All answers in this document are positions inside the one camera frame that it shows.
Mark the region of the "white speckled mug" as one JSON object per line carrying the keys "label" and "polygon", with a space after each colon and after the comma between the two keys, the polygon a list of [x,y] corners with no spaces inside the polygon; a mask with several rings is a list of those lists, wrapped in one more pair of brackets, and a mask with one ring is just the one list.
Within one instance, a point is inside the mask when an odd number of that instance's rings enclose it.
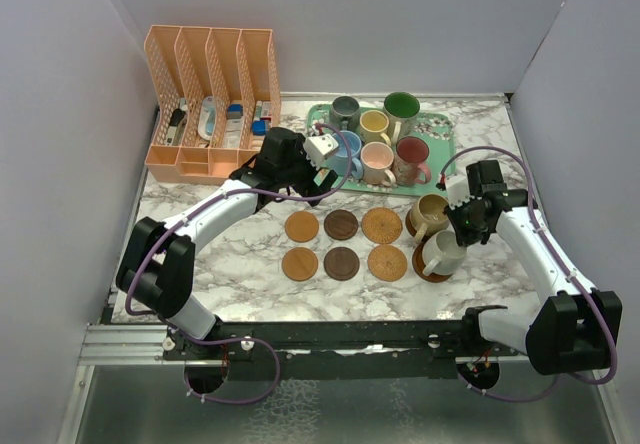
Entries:
{"label": "white speckled mug", "polygon": [[464,263],[467,249],[457,243],[456,234],[450,230],[441,230],[430,237],[422,250],[424,275],[454,274]]}

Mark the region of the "green floral tray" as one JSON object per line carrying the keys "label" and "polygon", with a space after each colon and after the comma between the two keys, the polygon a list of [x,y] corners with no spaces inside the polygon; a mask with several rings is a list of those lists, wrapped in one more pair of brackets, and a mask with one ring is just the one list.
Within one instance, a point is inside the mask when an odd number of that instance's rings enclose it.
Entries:
{"label": "green floral tray", "polygon": [[383,185],[372,185],[363,180],[356,181],[349,178],[343,185],[343,191],[354,191],[360,193],[394,194],[398,196],[421,196],[435,193],[443,195],[436,184],[440,179],[442,166],[455,154],[455,142],[453,125],[450,119],[439,113],[421,111],[418,121],[414,125],[411,136],[423,140],[429,147],[430,154],[427,158],[427,166],[432,171],[432,179],[426,184],[416,183],[411,186],[387,187]]}

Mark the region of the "light wood coaster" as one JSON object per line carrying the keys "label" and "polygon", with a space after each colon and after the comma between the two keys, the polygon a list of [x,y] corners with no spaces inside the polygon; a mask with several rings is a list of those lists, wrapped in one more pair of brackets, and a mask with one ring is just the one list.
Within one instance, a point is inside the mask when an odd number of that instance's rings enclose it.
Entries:
{"label": "light wood coaster", "polygon": [[312,278],[318,269],[316,254],[306,247],[289,250],[282,259],[284,274],[294,281],[306,281]]}
{"label": "light wood coaster", "polygon": [[292,213],[285,222],[285,233],[293,241],[304,243],[312,240],[319,231],[317,217],[308,211]]}

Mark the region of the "woven rattan coaster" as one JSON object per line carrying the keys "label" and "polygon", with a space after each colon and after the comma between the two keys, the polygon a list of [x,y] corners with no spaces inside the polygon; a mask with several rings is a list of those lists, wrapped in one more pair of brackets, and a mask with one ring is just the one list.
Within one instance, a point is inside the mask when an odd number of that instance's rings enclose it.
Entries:
{"label": "woven rattan coaster", "polygon": [[393,210],[376,207],[363,216],[361,228],[370,241],[377,244],[391,244],[400,237],[403,224]]}
{"label": "woven rattan coaster", "polygon": [[379,280],[395,282],[408,268],[405,254],[397,247],[381,244],[371,250],[367,259],[369,271]]}

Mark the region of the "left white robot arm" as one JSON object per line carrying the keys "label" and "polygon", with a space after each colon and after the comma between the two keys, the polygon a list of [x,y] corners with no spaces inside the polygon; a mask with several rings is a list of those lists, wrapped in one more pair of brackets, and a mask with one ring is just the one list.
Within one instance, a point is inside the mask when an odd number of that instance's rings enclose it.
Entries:
{"label": "left white robot arm", "polygon": [[206,359],[220,349],[218,317],[193,293],[195,258],[219,234],[271,202],[318,205],[344,183],[335,172],[316,179],[321,166],[347,141],[324,125],[305,136],[283,127],[267,131],[261,149],[209,197],[165,221],[146,217],[133,227],[116,274],[116,286],[143,314],[154,315],[186,336],[186,346]]}

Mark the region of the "brown wooden coaster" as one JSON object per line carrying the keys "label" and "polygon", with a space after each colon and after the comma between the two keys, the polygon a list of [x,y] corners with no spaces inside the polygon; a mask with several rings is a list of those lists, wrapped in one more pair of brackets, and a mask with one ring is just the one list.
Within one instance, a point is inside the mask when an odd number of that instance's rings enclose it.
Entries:
{"label": "brown wooden coaster", "polygon": [[428,225],[421,214],[415,214],[409,211],[406,214],[405,224],[409,234],[416,242],[422,242],[428,238]]}
{"label": "brown wooden coaster", "polygon": [[451,274],[449,275],[440,275],[437,273],[431,273],[429,275],[426,275],[423,272],[424,269],[424,260],[422,258],[422,250],[424,248],[424,244],[421,243],[414,251],[412,254],[412,266],[413,269],[415,271],[415,273],[423,280],[431,282],[431,283],[441,283],[444,282],[446,280],[448,280],[451,277]]}

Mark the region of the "peach plastic file organizer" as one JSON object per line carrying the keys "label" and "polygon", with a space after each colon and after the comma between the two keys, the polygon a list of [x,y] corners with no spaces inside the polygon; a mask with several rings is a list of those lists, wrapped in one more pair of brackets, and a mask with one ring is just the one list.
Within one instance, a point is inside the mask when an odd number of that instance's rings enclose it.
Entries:
{"label": "peach plastic file organizer", "polygon": [[156,181],[219,184],[257,153],[253,123],[278,125],[272,30],[154,25],[144,51],[159,105],[145,160]]}

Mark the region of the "tan beige mug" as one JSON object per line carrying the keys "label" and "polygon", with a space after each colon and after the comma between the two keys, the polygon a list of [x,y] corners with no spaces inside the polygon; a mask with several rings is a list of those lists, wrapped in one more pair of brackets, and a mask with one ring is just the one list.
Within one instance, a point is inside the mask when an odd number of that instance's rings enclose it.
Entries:
{"label": "tan beige mug", "polygon": [[437,194],[426,194],[420,197],[409,211],[409,223],[414,241],[420,243],[428,240],[439,231],[449,227],[445,208],[449,202]]}

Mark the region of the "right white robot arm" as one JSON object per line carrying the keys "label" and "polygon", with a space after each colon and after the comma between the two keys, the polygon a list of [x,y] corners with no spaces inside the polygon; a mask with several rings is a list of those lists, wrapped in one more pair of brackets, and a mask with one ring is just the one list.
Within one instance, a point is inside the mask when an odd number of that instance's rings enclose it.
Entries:
{"label": "right white robot arm", "polygon": [[445,209],[461,247],[486,244],[498,235],[534,284],[541,308],[528,318],[504,306],[466,310],[461,347],[481,355],[494,343],[526,355],[541,375],[615,370],[622,303],[578,271],[542,223],[526,189],[511,189],[495,160],[441,178]]}

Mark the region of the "dark walnut coaster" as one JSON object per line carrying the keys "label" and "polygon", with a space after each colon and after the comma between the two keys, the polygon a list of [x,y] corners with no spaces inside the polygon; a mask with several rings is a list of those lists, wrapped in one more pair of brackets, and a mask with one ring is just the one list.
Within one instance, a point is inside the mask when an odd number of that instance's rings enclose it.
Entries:
{"label": "dark walnut coaster", "polygon": [[338,281],[346,281],[359,271],[360,259],[352,249],[336,247],[327,252],[323,265],[329,277]]}
{"label": "dark walnut coaster", "polygon": [[347,210],[338,209],[331,211],[324,219],[324,230],[334,240],[348,240],[359,229],[356,216]]}

